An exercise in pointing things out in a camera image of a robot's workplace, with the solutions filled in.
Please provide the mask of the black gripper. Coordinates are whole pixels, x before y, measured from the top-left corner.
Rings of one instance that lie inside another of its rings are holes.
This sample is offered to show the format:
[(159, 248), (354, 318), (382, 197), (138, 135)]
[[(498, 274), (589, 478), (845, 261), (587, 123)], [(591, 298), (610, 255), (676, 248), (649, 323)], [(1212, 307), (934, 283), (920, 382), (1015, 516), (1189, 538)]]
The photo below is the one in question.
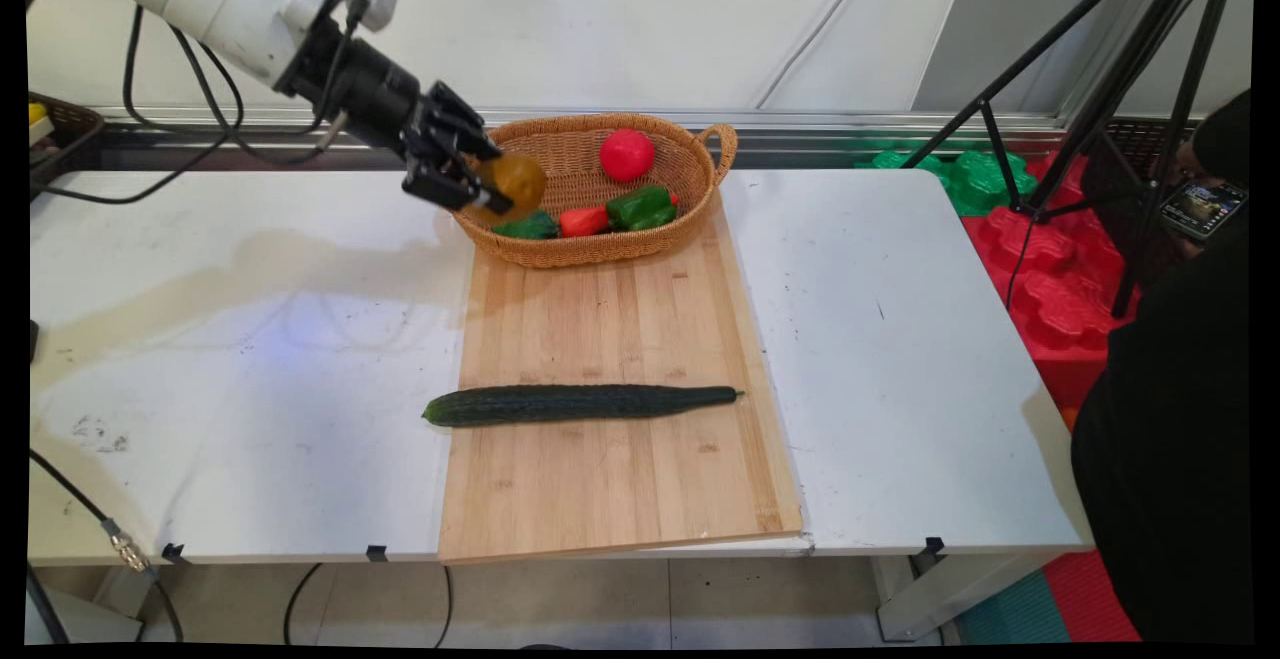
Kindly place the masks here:
[[(402, 189), (411, 197), (453, 212), (480, 209), (498, 218), (515, 209), (499, 189), (497, 157), (503, 152), (488, 136), (484, 118), (444, 81), (421, 84), (380, 50), (344, 35), (335, 20), (311, 27), (275, 90), (306, 99), (324, 122), (346, 115), (349, 134), (404, 159)], [(449, 154), (481, 163), (476, 168), (453, 159), (440, 163), (438, 148), (403, 139), (406, 132), (425, 131)]]

